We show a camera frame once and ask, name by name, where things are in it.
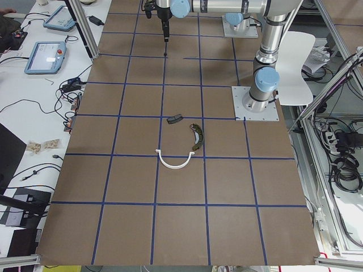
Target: blue tablet device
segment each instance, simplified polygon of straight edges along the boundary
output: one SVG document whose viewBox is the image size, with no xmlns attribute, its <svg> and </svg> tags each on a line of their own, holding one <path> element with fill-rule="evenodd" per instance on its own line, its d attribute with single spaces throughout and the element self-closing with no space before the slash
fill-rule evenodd
<svg viewBox="0 0 363 272">
<path fill-rule="evenodd" d="M 60 6 L 44 23 L 43 27 L 60 31 L 70 31 L 74 27 L 74 20 L 66 6 Z"/>
<path fill-rule="evenodd" d="M 24 70 L 26 74 L 56 74 L 62 66 L 66 54 L 64 41 L 39 41 Z"/>
</svg>

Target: white curved handle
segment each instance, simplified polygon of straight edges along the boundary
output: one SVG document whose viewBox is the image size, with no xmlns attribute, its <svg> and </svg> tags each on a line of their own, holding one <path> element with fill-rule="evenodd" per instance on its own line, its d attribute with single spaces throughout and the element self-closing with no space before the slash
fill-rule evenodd
<svg viewBox="0 0 363 272">
<path fill-rule="evenodd" d="M 186 160 L 185 163 L 183 163 L 181 165 L 170 165 L 170 164 L 167 164 L 163 160 L 163 158 L 161 157 L 161 150 L 160 149 L 156 149 L 155 152 L 159 154 L 159 158 L 160 158 L 161 163 L 164 164 L 167 168 L 170 168 L 170 169 L 181 169 L 181 168 L 183 168 L 184 166 L 186 166 L 189 163 L 189 161 L 191 160 L 192 155 L 195 154 L 195 152 L 189 152 L 188 159 Z"/>
</svg>

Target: mounting plate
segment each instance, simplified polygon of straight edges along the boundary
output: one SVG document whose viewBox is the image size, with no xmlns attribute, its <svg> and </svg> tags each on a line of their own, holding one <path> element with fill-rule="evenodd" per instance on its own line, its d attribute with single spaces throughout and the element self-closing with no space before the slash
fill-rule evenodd
<svg viewBox="0 0 363 272">
<path fill-rule="evenodd" d="M 243 104 L 242 99 L 244 94 L 250 90 L 251 87 L 246 86 L 232 86 L 233 104 L 234 104 L 234 114 L 237 121 L 278 121 L 278 113 L 276 109 L 275 102 L 269 103 L 266 109 L 260 113 L 254 113 L 247 110 Z"/>
<path fill-rule="evenodd" d="M 251 24 L 254 24 L 255 21 L 253 19 L 250 20 Z M 227 22 L 226 17 L 222 16 L 222 22 L 223 22 L 223 30 L 225 32 L 225 37 L 228 38 L 249 38 L 249 39 L 256 39 L 259 37 L 257 33 L 257 28 L 254 25 L 250 25 L 246 29 L 238 29 L 237 31 L 234 31 L 231 29 L 230 24 Z"/>
</svg>

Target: black monitor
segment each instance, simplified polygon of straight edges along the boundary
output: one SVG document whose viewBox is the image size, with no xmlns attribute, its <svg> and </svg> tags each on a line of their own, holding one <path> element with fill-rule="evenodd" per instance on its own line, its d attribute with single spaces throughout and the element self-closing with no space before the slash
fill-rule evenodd
<svg viewBox="0 0 363 272">
<path fill-rule="evenodd" d="M 0 205 L 7 206 L 0 219 L 0 224 L 7 224 L 11 214 L 12 217 L 20 216 L 19 227 L 29 226 L 29 223 L 31 227 L 34 227 L 35 224 L 38 224 L 50 200 L 50 193 L 27 188 L 17 189 L 13 197 L 3 195 L 22 160 L 25 149 L 26 144 L 0 124 Z M 21 212 L 10 213 L 11 208 L 23 210 L 24 214 Z"/>
</svg>

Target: device screen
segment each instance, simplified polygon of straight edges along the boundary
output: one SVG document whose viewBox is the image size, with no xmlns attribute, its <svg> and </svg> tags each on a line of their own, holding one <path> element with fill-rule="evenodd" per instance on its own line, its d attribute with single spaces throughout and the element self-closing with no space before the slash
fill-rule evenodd
<svg viewBox="0 0 363 272">
<path fill-rule="evenodd" d="M 48 24 L 52 24 L 54 26 L 66 27 L 69 22 L 72 20 L 70 13 L 67 7 L 63 7 L 50 21 Z"/>
<path fill-rule="evenodd" d="M 59 44 L 38 44 L 30 70 L 50 70 L 56 61 Z"/>
</svg>

